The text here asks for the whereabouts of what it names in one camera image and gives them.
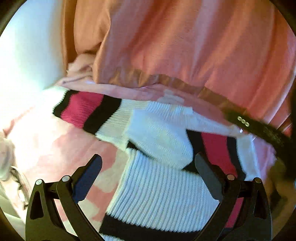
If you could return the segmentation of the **white red black knit sweater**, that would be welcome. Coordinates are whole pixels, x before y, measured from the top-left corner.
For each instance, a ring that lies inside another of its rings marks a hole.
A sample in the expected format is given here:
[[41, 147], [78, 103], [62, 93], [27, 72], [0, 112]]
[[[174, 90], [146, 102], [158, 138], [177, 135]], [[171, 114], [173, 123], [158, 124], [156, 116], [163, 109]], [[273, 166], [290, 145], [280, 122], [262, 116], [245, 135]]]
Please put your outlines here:
[[238, 180], [260, 177], [251, 135], [192, 108], [58, 88], [53, 114], [127, 158], [99, 233], [105, 240], [193, 240], [218, 206], [195, 167], [202, 154]]

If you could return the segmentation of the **pink checkered bed sheet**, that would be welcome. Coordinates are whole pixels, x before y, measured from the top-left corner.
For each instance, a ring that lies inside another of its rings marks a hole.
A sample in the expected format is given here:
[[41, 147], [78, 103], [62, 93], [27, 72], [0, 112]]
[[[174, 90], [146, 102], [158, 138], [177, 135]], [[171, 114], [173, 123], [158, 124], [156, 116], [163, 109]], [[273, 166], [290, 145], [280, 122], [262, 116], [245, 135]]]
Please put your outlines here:
[[[199, 114], [221, 121], [221, 113], [215, 106], [165, 85], [125, 88], [95, 84], [91, 74], [93, 62], [92, 54], [79, 55], [68, 65], [67, 75], [57, 84], [113, 97], [190, 106]], [[96, 139], [46, 110], [45, 101], [53, 99], [54, 92], [52, 88], [42, 91], [35, 101], [27, 106], [27, 111], [14, 120], [2, 116], [1, 132], [7, 134], [15, 146], [16, 167], [22, 175], [27, 191], [32, 190], [34, 182], [39, 178], [47, 182], [59, 180], [86, 164], [94, 154], [102, 156], [102, 172], [86, 199], [80, 203], [91, 224], [99, 229], [118, 186], [127, 156], [114, 145]]]

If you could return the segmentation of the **grey white patterned cloth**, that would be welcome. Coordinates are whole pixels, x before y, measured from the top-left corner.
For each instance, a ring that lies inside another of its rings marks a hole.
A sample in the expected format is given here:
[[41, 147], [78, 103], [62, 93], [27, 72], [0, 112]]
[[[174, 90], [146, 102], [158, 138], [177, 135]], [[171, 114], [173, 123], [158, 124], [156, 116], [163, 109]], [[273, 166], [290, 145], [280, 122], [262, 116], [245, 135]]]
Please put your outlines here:
[[30, 189], [25, 177], [19, 172], [15, 166], [15, 146], [1, 132], [1, 181], [12, 179], [18, 185], [17, 195], [22, 203], [22, 210], [26, 210], [30, 200]]

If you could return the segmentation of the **orange curtain with brown band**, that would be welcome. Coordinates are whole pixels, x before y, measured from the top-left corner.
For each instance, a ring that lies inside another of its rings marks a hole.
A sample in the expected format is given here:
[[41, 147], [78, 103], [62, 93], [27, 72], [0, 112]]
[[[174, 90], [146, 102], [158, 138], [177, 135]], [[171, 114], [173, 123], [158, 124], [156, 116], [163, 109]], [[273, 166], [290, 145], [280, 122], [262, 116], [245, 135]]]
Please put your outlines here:
[[290, 133], [295, 35], [270, 1], [63, 1], [69, 74], [165, 85]]

